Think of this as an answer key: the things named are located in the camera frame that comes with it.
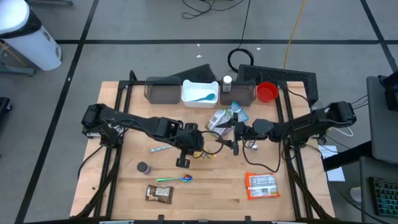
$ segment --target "gray floor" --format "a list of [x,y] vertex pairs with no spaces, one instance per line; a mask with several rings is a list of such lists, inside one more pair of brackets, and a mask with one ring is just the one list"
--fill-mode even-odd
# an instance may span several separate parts
[[[196,0],[188,0],[198,7]],[[398,39],[398,3],[395,0],[367,0],[379,28],[387,40]],[[32,10],[57,40],[78,40],[83,32],[93,0],[75,0],[65,4],[31,1]],[[178,0],[99,0],[87,39],[157,40],[157,39],[239,39],[246,6],[215,12],[192,20],[181,18],[188,9]],[[229,6],[217,1],[217,8]],[[288,39],[293,29],[300,1],[252,0],[245,39]],[[377,40],[360,1],[308,0],[295,39]],[[87,105],[96,102],[101,82],[127,79],[133,69],[138,79],[167,76],[209,63],[214,73],[223,77],[235,74],[226,56],[236,44],[86,44],[55,131],[47,160],[27,213],[26,222],[68,218],[75,187],[76,172],[83,158],[86,138],[80,120]],[[63,44],[63,63],[50,72],[34,77],[0,75],[0,96],[10,97],[14,111],[2,124],[0,132],[0,217],[2,223],[15,220],[27,184],[77,45]],[[244,44],[256,65],[282,68],[286,45]],[[398,57],[398,45],[389,45]],[[245,55],[233,56],[233,64],[249,63]],[[315,72],[320,102],[354,101],[366,94],[365,78],[389,75],[391,68],[380,45],[292,45],[288,69]],[[356,110],[358,122],[349,138],[332,131],[330,136],[353,147],[370,140],[366,107]],[[345,148],[338,146],[339,151]],[[359,165],[343,168],[346,182],[335,186],[348,195],[360,185]],[[337,217],[360,221],[360,213],[332,189]]]

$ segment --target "blue spoon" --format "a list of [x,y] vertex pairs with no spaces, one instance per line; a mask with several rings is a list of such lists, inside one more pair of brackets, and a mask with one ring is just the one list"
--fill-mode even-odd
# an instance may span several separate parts
[[216,95],[214,93],[210,93],[209,95],[207,95],[206,97],[197,99],[197,100],[191,100],[191,102],[197,102],[197,101],[202,101],[202,100],[212,100],[216,97]]

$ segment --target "white plastic bin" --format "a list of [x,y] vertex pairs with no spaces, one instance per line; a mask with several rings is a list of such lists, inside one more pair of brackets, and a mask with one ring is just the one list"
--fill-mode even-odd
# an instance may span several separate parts
[[61,65],[61,48],[24,0],[0,0],[0,39],[43,71]]
[[[190,80],[185,80],[182,83],[182,94],[181,100],[187,107],[194,108],[214,108],[218,101],[218,82],[212,83],[194,83]],[[199,98],[203,98],[211,93],[214,93],[216,97],[212,100],[202,100],[198,102],[192,102]]]

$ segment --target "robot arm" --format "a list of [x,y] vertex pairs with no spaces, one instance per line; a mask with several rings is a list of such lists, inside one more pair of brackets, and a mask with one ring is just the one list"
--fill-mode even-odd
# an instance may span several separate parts
[[301,148],[305,146],[310,136],[315,134],[324,136],[328,128],[348,127],[355,122],[356,115],[351,103],[341,101],[331,103],[326,108],[311,111],[310,114],[286,123],[273,123],[266,119],[256,119],[250,127],[243,122],[238,122],[238,117],[234,114],[231,120],[217,127],[229,128],[234,126],[234,142],[230,144],[230,147],[234,151],[234,155],[237,156],[239,154],[239,140],[265,140],[269,138],[272,142],[280,142],[287,137],[290,145]]
[[[356,116],[350,103],[331,103],[326,108],[312,111],[310,114],[293,119],[286,123],[273,123],[266,119],[256,119],[252,127],[238,122],[237,114],[233,115],[219,128],[234,126],[234,141],[217,139],[233,150],[234,156],[239,154],[238,141],[265,140],[279,142],[288,137],[290,144],[303,147],[309,137],[314,134],[324,135],[330,127],[348,127],[354,124]],[[104,104],[90,105],[81,121],[83,134],[98,132],[100,144],[106,147],[119,147],[121,144],[119,128],[131,128],[142,131],[148,137],[170,144],[181,150],[176,166],[189,168],[190,161],[185,157],[203,150],[203,136],[195,123],[186,123],[169,118],[142,118],[132,114],[122,113]]]
[[204,145],[201,131],[195,123],[184,125],[181,121],[168,118],[142,118],[116,111],[104,104],[90,105],[81,124],[83,134],[97,132],[101,136],[100,144],[111,148],[119,147],[122,141],[117,127],[142,131],[156,141],[181,149],[177,167],[189,168],[190,161],[185,156],[202,151]]

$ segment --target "black cap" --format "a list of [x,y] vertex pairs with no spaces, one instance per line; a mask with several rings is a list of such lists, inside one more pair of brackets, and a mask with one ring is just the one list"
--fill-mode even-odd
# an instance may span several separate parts
[[148,169],[148,165],[145,162],[140,162],[137,165],[137,170],[139,172],[145,172]]

